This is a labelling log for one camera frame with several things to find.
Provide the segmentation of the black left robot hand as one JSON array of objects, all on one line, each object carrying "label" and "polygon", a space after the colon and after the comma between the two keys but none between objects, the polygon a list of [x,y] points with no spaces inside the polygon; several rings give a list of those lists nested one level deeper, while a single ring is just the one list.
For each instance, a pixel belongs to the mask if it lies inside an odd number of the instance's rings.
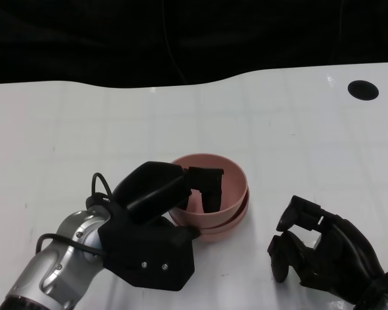
[{"label": "black left robot hand", "polygon": [[165,212],[188,208],[192,191],[200,192],[203,214],[220,211],[222,176],[220,168],[188,167],[147,161],[113,191],[113,200],[126,210],[132,222],[144,225]]}]

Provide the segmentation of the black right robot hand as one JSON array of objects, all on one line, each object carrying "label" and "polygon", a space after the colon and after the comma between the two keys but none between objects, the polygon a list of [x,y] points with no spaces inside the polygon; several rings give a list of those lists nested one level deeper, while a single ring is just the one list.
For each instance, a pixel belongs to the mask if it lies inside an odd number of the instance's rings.
[{"label": "black right robot hand", "polygon": [[268,246],[274,279],[293,268],[304,287],[357,304],[384,271],[366,237],[348,220],[293,196]]}]

